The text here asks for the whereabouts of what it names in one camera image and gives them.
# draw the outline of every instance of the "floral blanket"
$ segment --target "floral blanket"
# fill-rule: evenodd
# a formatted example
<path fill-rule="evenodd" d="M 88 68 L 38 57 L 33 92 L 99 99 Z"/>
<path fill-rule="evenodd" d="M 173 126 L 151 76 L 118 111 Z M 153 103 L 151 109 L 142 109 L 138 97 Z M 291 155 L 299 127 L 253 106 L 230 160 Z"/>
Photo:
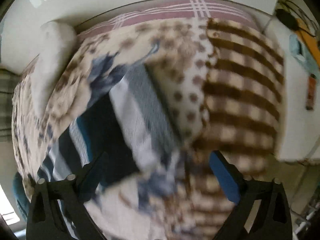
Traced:
<path fill-rule="evenodd" d="M 32 196 L 31 181 L 39 179 L 39 167 L 62 133 L 139 64 L 150 73 L 182 138 L 183 168 L 172 178 L 176 190 L 148 194 L 148 208 L 140 210 L 134 205 L 139 196 L 133 175 L 105 189 L 99 195 L 102 206 L 89 201 L 86 208 L 111 238 L 136 239 L 143 231 L 141 239 L 212 239 L 233 205 L 209 169 L 208 154 L 222 150 L 243 174 L 262 174 L 264 156 L 274 151 L 284 83 L 279 46 L 233 21 L 154 20 L 87 38 L 60 78 L 43 120 L 34 115 L 27 75 L 15 89 L 12 115 L 26 193 Z M 107 203 L 120 203 L 117 219 L 139 221 L 133 225 L 141 231 L 120 229 L 108 219 Z"/>

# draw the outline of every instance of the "bed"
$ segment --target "bed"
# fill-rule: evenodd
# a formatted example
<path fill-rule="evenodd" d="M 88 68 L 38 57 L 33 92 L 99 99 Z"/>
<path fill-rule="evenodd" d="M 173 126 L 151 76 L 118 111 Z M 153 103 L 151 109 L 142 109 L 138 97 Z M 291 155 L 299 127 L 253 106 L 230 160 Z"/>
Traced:
<path fill-rule="evenodd" d="M 159 0 L 79 33 L 41 119 L 31 93 L 36 62 L 13 97 L 26 195 L 38 179 L 65 179 L 107 154 L 85 207 L 108 239 L 212 239 L 233 203 L 209 153 L 223 151 L 258 178 L 274 151 L 283 52 L 230 2 Z"/>

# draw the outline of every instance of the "window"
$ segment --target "window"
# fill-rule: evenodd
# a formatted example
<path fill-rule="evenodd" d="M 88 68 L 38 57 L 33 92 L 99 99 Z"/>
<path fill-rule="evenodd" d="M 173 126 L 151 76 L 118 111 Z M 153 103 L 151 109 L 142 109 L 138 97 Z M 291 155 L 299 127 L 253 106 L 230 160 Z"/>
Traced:
<path fill-rule="evenodd" d="M 0 185 L 0 214 L 8 225 L 20 221 Z"/>

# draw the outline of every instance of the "pink fabric with white stripes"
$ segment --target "pink fabric with white stripes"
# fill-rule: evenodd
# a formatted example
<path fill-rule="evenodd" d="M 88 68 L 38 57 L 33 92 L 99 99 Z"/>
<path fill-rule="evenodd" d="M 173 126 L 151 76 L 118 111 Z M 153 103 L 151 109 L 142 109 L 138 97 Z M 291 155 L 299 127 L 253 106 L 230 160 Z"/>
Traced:
<path fill-rule="evenodd" d="M 142 5 L 139 11 L 120 14 L 108 21 L 99 23 L 78 35 L 79 40 L 109 32 L 123 26 L 172 18 L 222 18 L 232 20 L 259 30 L 252 17 L 240 6 L 221 0 L 159 0 L 158 7 Z"/>

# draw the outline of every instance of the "gray curtain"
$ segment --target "gray curtain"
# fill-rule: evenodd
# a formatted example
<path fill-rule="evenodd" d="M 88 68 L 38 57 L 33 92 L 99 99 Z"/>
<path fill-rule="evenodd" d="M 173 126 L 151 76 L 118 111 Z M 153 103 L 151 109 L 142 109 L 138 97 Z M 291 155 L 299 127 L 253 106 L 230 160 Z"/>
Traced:
<path fill-rule="evenodd" d="M 12 97 L 18 82 L 19 76 L 0 69 L 0 142 L 12 140 Z"/>

